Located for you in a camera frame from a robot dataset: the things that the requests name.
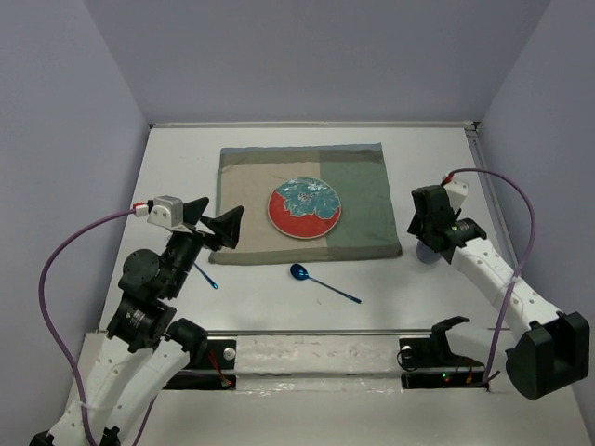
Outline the lavender cup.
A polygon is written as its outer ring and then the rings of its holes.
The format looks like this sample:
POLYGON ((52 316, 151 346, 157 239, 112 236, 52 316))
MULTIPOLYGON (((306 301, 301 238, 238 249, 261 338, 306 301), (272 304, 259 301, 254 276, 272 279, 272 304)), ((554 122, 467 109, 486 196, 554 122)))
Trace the lavender cup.
POLYGON ((425 265, 433 265, 443 260, 443 256, 439 252, 434 252, 422 241, 418 241, 416 245, 417 259, 425 265))

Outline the patchwork cloth placemat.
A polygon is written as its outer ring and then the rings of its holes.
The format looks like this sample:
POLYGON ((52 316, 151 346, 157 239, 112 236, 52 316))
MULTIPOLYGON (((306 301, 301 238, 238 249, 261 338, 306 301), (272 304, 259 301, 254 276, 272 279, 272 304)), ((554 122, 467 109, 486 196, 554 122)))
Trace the patchwork cloth placemat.
POLYGON ((212 264, 260 266, 397 258, 390 183, 380 143, 224 148, 216 211, 241 205, 236 248, 212 264))

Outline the red and teal plate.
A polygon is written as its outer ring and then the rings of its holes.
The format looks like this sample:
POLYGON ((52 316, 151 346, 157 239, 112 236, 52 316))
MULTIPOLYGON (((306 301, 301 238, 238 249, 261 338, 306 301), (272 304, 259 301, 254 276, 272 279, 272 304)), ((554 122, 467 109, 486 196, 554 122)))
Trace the red and teal plate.
POLYGON ((268 202, 272 225, 299 240, 325 236, 338 223, 342 205, 335 189, 315 177, 296 177, 276 187, 268 202))

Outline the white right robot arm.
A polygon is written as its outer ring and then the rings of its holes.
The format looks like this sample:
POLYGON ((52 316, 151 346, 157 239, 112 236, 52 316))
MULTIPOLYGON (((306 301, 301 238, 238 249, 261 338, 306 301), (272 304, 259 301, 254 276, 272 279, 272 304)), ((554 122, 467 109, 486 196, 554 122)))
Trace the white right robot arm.
POLYGON ((413 190, 410 234, 473 283, 499 310, 514 344, 488 353, 487 365, 508 376, 528 400, 538 400, 588 376, 590 327, 578 312, 549 303, 497 252, 487 233, 460 217, 463 190, 431 185, 413 190))

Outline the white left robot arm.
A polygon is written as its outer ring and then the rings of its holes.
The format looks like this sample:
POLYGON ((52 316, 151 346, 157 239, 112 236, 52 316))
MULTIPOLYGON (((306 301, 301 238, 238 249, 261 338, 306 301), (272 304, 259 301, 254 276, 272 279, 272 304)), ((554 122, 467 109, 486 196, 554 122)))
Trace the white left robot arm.
POLYGON ((146 419, 156 396, 185 366, 205 358, 207 332, 187 319, 176 320, 168 306, 176 298, 201 250, 235 248, 242 206, 216 217, 205 215, 206 197, 184 203, 164 195, 105 216, 62 242, 49 256, 38 281, 38 303, 46 328, 69 363, 77 397, 50 429, 33 436, 33 445, 119 445, 138 418, 146 419), (46 278, 58 255, 90 230, 121 217, 142 217, 170 233, 165 250, 131 253, 122 267, 120 303, 103 337, 88 376, 50 319, 46 278))

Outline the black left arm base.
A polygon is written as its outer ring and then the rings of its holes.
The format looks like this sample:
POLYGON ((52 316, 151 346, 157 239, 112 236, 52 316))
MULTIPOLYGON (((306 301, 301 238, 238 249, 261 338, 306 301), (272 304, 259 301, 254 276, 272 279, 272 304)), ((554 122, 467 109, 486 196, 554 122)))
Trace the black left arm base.
POLYGON ((234 391, 237 339, 210 337, 205 353, 191 359, 165 385, 165 390, 234 391))

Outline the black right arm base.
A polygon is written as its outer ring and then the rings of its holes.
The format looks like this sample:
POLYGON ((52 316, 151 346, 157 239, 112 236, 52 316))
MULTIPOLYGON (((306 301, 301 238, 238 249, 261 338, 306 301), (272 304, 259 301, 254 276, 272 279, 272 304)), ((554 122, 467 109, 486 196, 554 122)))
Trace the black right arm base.
POLYGON ((452 350, 457 336, 471 329, 470 319, 455 316, 435 323, 430 333, 421 337, 406 336, 399 340, 396 361, 402 370, 405 390, 441 388, 483 388, 484 364, 481 353, 466 356, 452 350))

